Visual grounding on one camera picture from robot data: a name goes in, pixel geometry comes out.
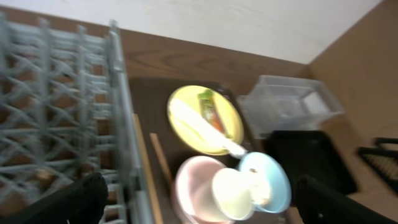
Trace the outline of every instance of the yellow plate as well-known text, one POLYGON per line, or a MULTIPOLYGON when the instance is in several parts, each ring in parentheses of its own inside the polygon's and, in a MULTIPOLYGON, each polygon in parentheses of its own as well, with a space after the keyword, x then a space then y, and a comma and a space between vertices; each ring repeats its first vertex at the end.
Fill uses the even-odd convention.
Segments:
MULTIPOLYGON (((170 101, 173 98, 177 98, 182 100, 197 113, 201 114, 198 94, 203 93, 205 90, 208 90, 208 88, 194 85, 183 86, 171 94, 167 107, 169 107, 170 101)), ((243 140, 243 125, 238 112, 231 102, 229 102, 225 97, 216 91, 213 93, 217 112, 221 121, 223 122, 225 129, 227 130, 227 133, 232 137, 232 141, 240 144, 243 140)), ((169 110, 167 110, 167 116, 169 117, 169 121, 174 131, 191 148, 204 154, 214 156, 228 154, 228 151, 222 148, 213 147, 207 144, 207 142, 204 141, 194 129, 189 127, 187 124, 182 123, 179 119, 175 119, 169 110)))

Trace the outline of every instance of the white utensil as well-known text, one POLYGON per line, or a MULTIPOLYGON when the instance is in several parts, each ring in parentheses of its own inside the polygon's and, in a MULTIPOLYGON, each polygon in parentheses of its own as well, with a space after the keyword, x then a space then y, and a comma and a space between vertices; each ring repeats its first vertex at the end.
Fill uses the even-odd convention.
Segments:
POLYGON ((181 122, 193 128, 208 144, 228 150, 233 157, 240 159, 248 152, 225 137, 183 101, 177 98, 172 99, 169 111, 181 122))

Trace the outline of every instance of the black object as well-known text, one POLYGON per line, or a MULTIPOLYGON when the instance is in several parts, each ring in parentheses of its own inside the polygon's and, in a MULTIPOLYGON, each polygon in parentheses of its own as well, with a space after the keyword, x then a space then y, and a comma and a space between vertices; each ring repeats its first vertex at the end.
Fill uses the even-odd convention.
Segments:
POLYGON ((90 174, 0 223, 98 224, 107 198, 108 187, 101 174, 90 174))
POLYGON ((305 224, 397 224, 307 175, 298 181, 295 194, 305 224))
POLYGON ((358 155, 398 194, 398 151, 388 150, 383 144, 398 144, 398 139, 376 138, 376 148, 360 147, 358 155))
POLYGON ((333 143, 322 131, 274 131, 264 141, 264 148, 284 168, 293 198, 296 183, 305 174, 343 194, 357 191, 333 143))

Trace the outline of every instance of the pink bowl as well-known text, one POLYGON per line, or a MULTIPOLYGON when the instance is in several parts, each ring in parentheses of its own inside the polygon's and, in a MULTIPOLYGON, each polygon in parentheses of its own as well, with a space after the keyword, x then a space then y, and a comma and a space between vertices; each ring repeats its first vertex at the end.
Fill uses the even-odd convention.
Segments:
POLYGON ((207 156, 194 156, 187 159, 179 168, 172 187, 172 203, 178 217, 187 223, 230 224, 230 222, 206 222, 195 215, 192 198, 201 184, 214 177, 224 164, 207 156))

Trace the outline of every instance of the gray plastic dish rack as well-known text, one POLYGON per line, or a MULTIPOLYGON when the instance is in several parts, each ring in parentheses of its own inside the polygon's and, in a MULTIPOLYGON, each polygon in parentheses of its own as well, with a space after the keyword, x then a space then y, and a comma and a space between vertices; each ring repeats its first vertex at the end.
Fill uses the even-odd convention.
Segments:
POLYGON ((100 223, 153 223, 118 28, 77 29, 0 13, 0 215, 99 171, 113 198, 100 223))

